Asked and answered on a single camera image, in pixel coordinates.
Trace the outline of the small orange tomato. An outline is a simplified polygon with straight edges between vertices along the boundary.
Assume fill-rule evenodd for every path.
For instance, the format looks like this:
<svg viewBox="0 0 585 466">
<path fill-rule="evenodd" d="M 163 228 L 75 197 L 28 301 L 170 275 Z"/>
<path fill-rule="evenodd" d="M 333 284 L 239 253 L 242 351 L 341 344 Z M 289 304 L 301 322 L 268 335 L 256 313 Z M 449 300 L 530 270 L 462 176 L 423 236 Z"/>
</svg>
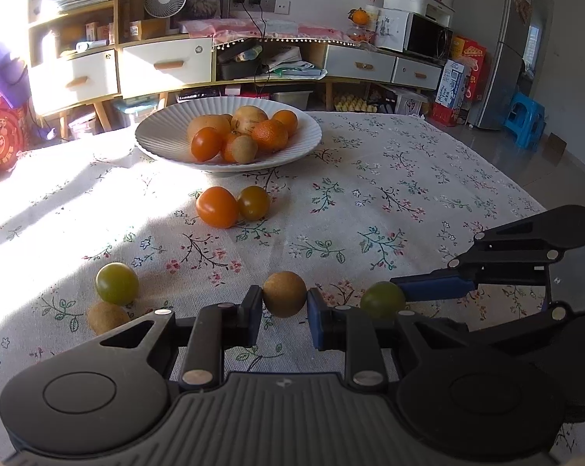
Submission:
<svg viewBox="0 0 585 466">
<path fill-rule="evenodd" d="M 236 159 L 232 154 L 232 144 L 238 138 L 235 132 L 229 132 L 223 137 L 221 147 L 221 157 L 226 163 L 236 163 Z"/>
</svg>

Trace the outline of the rough orange mandarin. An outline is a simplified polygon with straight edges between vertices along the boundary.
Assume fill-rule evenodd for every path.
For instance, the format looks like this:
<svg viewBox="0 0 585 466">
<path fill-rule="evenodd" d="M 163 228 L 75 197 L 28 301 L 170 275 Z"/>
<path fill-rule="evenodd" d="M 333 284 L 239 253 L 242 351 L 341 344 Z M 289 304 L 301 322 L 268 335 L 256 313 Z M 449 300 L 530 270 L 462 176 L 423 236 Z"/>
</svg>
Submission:
<svg viewBox="0 0 585 466">
<path fill-rule="evenodd" d="M 283 150 L 288 143 L 288 132 L 278 120 L 265 120 L 258 123 L 251 132 L 261 153 L 272 154 Z"/>
</svg>

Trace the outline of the red gift carton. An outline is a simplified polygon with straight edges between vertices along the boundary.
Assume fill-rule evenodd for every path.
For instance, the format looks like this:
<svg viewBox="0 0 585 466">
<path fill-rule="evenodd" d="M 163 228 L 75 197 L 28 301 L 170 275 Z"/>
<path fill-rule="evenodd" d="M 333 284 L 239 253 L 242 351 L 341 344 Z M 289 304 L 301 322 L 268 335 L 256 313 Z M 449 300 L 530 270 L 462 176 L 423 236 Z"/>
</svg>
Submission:
<svg viewBox="0 0 585 466">
<path fill-rule="evenodd" d="M 451 58 L 470 68 L 470 81 L 465 90 L 465 99 L 474 102 L 478 99 L 478 89 L 484 62 L 486 48 L 470 38 L 454 36 L 451 45 Z"/>
</svg>

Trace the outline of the wall power sockets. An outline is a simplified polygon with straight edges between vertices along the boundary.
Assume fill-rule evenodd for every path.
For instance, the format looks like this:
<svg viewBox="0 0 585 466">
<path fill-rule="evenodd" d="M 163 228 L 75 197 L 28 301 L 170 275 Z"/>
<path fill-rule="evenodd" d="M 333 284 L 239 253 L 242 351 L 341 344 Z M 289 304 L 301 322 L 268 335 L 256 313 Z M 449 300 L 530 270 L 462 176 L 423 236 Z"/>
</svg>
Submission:
<svg viewBox="0 0 585 466">
<path fill-rule="evenodd" d="M 289 0 L 232 0 L 232 10 L 288 15 L 291 11 L 291 2 Z"/>
</svg>

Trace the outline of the yellow striped melon fruit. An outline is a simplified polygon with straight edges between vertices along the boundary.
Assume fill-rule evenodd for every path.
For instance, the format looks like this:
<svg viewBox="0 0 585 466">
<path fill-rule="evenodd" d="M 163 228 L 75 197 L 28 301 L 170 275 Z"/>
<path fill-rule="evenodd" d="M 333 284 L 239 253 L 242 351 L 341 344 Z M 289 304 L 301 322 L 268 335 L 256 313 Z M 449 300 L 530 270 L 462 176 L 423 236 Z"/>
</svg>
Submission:
<svg viewBox="0 0 585 466">
<path fill-rule="evenodd" d="M 233 132 L 242 135 L 251 135 L 254 127 L 268 119 L 265 111 L 253 105 L 240 106 L 232 115 L 230 127 Z"/>
</svg>

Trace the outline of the blue plastic stool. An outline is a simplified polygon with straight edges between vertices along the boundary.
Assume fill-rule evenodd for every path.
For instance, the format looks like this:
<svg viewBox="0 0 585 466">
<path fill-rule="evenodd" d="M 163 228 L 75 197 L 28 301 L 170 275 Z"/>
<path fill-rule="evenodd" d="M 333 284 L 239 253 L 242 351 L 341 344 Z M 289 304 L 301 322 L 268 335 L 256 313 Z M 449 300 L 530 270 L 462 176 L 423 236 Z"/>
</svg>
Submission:
<svg viewBox="0 0 585 466">
<path fill-rule="evenodd" d="M 503 127 L 515 136 L 517 147 L 534 150 L 545 129 L 544 106 L 517 92 Z"/>
</svg>

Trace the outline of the dark orange-green tomato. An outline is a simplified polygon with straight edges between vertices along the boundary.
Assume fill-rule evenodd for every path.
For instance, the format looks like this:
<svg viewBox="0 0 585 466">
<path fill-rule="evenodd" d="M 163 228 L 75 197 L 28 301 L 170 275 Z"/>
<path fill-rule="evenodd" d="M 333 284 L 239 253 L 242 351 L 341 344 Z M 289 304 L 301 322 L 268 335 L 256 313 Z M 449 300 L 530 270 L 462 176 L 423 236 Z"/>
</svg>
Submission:
<svg viewBox="0 0 585 466">
<path fill-rule="evenodd" d="M 244 188 L 237 202 L 241 217 L 251 222 L 265 218 L 270 208 L 269 194 L 263 187 L 257 185 Z"/>
</svg>

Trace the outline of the smooth orange tomato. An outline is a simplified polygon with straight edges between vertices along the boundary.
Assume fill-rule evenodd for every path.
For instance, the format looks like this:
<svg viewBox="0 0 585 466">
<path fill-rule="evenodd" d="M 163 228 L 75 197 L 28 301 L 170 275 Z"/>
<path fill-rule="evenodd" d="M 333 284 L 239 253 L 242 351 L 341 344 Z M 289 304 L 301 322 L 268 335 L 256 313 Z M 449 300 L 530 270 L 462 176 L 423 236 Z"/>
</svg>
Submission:
<svg viewBox="0 0 585 466">
<path fill-rule="evenodd" d="M 239 217 L 237 200 L 221 186 L 204 190 L 196 200 L 196 211 L 206 224 L 220 230 L 234 226 Z"/>
</svg>

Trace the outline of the brown kiwi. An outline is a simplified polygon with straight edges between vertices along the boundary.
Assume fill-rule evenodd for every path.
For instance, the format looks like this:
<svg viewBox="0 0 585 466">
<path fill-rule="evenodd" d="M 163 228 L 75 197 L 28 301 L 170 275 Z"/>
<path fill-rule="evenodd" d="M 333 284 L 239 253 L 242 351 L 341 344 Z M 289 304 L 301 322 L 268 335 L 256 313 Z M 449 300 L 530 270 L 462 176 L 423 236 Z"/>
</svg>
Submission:
<svg viewBox="0 0 585 466">
<path fill-rule="evenodd" d="M 263 284 L 264 303 L 277 318 L 296 315 L 306 302 L 305 282 L 292 271 L 280 271 L 270 275 Z"/>
<path fill-rule="evenodd" d="M 258 154 L 257 142 L 248 135 L 236 136 L 229 144 L 229 148 L 229 154 L 232 155 L 233 161 L 239 164 L 253 162 Z"/>
<path fill-rule="evenodd" d="M 129 322 L 129 316 L 122 307 L 105 301 L 93 304 L 87 311 L 90 329 L 99 336 Z"/>
</svg>

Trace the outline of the orange decoration on sideboard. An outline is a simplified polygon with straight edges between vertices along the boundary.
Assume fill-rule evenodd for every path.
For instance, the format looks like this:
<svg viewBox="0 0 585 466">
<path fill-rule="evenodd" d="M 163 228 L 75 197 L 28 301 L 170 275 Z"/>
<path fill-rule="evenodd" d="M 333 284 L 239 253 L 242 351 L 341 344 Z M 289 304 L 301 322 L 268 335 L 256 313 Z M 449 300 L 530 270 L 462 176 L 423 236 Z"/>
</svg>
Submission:
<svg viewBox="0 0 585 466">
<path fill-rule="evenodd" d="M 361 7 L 359 7 L 359 9 L 351 10 L 348 13 L 348 19 L 352 21 L 353 24 L 355 24 L 356 26 L 362 26 L 362 28 L 368 26 L 369 21 L 371 21 L 368 12 L 364 9 L 361 9 Z"/>
</svg>

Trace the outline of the orange mandarin with stem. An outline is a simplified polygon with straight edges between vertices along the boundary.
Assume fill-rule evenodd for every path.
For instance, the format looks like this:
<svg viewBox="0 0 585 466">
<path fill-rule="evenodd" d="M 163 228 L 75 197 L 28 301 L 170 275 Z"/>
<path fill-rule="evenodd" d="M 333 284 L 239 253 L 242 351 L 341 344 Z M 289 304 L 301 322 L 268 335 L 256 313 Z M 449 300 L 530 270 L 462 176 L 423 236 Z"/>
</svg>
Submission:
<svg viewBox="0 0 585 466">
<path fill-rule="evenodd" d="M 272 116 L 272 120 L 279 121 L 284 129 L 286 129 L 288 137 L 294 136 L 298 129 L 298 117 L 290 110 L 277 111 Z"/>
</svg>

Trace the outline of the white ribbed plate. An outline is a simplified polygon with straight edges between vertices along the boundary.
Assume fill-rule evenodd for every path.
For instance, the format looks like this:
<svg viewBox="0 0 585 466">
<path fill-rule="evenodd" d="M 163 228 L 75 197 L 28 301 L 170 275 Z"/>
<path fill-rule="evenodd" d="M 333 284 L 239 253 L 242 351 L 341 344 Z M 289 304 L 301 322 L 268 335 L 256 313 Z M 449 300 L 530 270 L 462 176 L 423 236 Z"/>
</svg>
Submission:
<svg viewBox="0 0 585 466">
<path fill-rule="evenodd" d="M 290 111 L 297 117 L 297 129 L 283 150 L 276 153 L 258 151 L 248 163 L 233 162 L 220 154 L 200 161 L 192 152 L 192 141 L 201 129 L 212 129 L 221 135 L 223 144 L 239 136 L 232 128 L 232 116 L 240 108 L 251 106 L 272 117 L 279 111 Z M 318 147 L 322 140 L 319 123 L 293 106 L 261 98 L 211 97 L 189 100 L 164 108 L 148 116 L 134 130 L 137 146 L 144 154 L 203 172 L 254 172 L 293 163 Z"/>
</svg>

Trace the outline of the long low sideboard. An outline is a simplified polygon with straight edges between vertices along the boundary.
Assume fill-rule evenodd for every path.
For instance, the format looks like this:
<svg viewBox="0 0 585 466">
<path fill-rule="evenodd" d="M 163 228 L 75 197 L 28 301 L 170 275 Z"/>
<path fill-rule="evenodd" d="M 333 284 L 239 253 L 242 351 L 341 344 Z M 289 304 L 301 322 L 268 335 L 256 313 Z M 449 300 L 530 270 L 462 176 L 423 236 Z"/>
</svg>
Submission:
<svg viewBox="0 0 585 466">
<path fill-rule="evenodd" d="M 437 89 L 442 74 L 442 68 L 437 64 L 351 43 L 301 39 L 243 39 L 214 47 L 214 56 L 218 61 L 218 78 L 224 78 L 226 61 L 232 61 L 239 53 L 246 52 L 256 44 L 262 46 L 262 52 L 254 61 L 254 66 L 245 65 L 241 73 L 235 76 L 239 81 L 376 82 L 433 92 Z M 309 63 L 310 67 L 306 70 L 295 70 L 291 61 L 288 61 L 279 64 L 274 71 L 269 71 L 266 62 L 293 47 L 298 47 L 301 59 Z"/>
</svg>

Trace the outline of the dark green tomato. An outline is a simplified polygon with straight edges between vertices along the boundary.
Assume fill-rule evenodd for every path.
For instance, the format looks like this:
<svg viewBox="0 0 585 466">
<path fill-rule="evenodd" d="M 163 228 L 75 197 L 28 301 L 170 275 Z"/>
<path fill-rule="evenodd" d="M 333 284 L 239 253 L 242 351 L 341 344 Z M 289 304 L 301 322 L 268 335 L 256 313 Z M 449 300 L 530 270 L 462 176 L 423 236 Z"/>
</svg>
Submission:
<svg viewBox="0 0 585 466">
<path fill-rule="evenodd" d="M 375 320 L 393 320 L 405 306 L 404 292 L 390 281 L 371 285 L 360 301 L 360 308 Z"/>
</svg>

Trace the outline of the pink cloth runner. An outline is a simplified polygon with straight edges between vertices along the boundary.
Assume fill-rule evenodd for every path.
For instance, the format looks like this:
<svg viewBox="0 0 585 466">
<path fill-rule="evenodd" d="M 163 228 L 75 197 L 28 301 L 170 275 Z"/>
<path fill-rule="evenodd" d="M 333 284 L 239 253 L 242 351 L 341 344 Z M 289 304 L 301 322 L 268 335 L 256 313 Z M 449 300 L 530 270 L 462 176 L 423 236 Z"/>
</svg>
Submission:
<svg viewBox="0 0 585 466">
<path fill-rule="evenodd" d="M 287 20 L 265 19 L 262 21 L 251 20 L 251 18 L 183 20 L 179 28 L 181 34 L 189 35 L 190 38 L 210 38 L 215 45 L 248 39 L 353 43 L 353 39 L 343 31 Z"/>
</svg>

